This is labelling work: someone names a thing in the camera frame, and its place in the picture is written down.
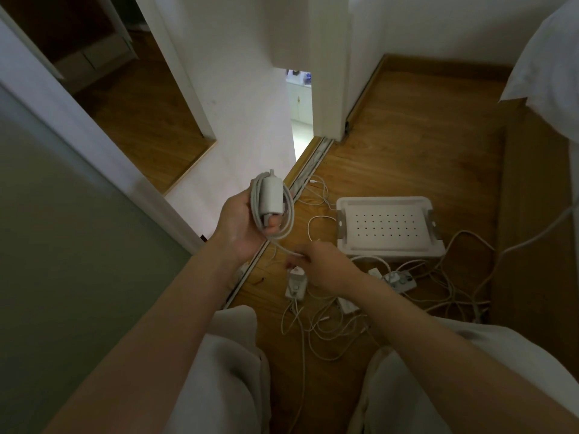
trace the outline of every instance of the person's left hand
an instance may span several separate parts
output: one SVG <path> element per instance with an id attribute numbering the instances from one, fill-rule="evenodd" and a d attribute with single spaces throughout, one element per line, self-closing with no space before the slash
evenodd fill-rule
<path id="1" fill-rule="evenodd" d="M 277 233 L 281 219 L 281 216 L 271 216 L 264 233 Z M 225 202 L 214 236 L 223 241 L 224 247 L 230 247 L 239 265 L 257 253 L 265 236 L 257 229 L 251 215 L 250 189 L 245 189 Z"/>

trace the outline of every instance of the white cabinet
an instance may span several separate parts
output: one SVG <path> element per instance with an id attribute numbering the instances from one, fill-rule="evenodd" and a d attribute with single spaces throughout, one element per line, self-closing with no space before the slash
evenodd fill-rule
<path id="1" fill-rule="evenodd" d="M 290 83 L 286 85 L 290 97 L 289 113 L 291 119 L 313 125 L 312 88 Z"/>

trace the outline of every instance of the forearm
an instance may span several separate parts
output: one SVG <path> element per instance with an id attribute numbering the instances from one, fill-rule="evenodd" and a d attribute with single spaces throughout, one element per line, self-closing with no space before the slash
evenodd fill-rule
<path id="1" fill-rule="evenodd" d="M 453 432 L 577 432 L 578 420 L 521 376 L 383 282 L 361 275 L 353 301 L 376 322 Z"/>
<path id="2" fill-rule="evenodd" d="M 219 237 L 207 242 L 45 432 L 160 432 L 237 266 Z"/>

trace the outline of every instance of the person's right hand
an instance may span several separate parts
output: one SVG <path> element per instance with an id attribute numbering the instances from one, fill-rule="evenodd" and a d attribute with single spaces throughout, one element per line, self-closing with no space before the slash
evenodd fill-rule
<path id="1" fill-rule="evenodd" d="M 298 245 L 294 251 L 304 257 L 289 255 L 286 267 L 303 268 L 310 282 L 339 297 L 349 299 L 357 280 L 364 276 L 344 253 L 329 242 Z"/>

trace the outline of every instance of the person's left arm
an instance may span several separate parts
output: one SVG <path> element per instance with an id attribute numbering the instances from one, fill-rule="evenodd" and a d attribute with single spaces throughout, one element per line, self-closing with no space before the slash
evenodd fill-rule
<path id="1" fill-rule="evenodd" d="M 274 233 L 279 218 L 269 224 L 266 233 Z M 213 237 L 83 381 L 44 432 L 163 430 L 207 326 L 229 293 L 230 280 L 264 240 L 251 218 L 248 190 L 229 198 Z"/>

